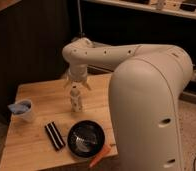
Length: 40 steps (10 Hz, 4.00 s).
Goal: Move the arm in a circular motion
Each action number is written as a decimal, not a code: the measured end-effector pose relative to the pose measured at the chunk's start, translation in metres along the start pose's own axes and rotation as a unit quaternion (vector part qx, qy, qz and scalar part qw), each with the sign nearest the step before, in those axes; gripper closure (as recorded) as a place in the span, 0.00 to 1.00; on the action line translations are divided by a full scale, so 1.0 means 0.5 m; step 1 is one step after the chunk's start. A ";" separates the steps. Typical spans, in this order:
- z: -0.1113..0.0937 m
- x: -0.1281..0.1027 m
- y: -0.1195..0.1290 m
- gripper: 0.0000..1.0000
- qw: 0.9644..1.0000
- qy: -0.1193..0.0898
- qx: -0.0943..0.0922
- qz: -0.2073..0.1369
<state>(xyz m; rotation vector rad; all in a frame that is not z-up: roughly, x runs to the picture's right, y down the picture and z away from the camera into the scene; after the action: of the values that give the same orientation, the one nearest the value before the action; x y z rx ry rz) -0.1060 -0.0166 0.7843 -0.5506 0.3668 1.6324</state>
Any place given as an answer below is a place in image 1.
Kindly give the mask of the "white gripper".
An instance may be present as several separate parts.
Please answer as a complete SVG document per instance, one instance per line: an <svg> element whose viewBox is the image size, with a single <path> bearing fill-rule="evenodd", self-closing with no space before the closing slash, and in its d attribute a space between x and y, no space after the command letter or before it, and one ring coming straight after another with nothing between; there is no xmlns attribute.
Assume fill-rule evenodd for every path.
<svg viewBox="0 0 196 171"><path fill-rule="evenodd" d="M86 70L68 70L68 78L63 85L63 88L66 89L72 84L72 82L83 82L82 85L91 91L90 85L87 83L87 71Z"/></svg>

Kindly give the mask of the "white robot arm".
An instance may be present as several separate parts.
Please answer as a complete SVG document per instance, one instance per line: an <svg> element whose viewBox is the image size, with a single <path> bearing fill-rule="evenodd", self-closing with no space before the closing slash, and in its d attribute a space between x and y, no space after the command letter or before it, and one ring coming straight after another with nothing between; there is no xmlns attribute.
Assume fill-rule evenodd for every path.
<svg viewBox="0 0 196 171"><path fill-rule="evenodd" d="M178 100L193 65L179 46L95 46L87 38L62 50L68 79L87 83L89 65L112 71L108 99L122 171L184 171Z"/></svg>

